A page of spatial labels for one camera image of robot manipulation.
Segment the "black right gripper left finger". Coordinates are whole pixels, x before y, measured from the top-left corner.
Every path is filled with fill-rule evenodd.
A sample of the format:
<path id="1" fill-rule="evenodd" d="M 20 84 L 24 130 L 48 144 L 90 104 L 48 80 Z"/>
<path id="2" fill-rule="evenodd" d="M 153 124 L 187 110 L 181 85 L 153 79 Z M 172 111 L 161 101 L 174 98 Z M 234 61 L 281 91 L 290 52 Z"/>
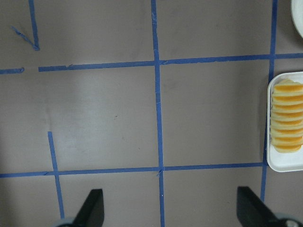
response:
<path id="1" fill-rule="evenodd" d="M 102 227 L 104 223 L 104 198 L 102 189 L 89 192 L 72 224 L 76 227 Z"/>

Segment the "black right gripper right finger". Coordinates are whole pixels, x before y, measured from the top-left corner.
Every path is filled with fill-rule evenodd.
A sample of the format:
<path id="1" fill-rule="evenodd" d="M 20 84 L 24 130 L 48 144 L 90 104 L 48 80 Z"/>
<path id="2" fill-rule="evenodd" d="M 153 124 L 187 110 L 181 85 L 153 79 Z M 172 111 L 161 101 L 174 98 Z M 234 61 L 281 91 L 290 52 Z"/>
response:
<path id="1" fill-rule="evenodd" d="M 280 220 L 247 186 L 237 188 L 237 218 L 242 227 L 279 227 Z"/>

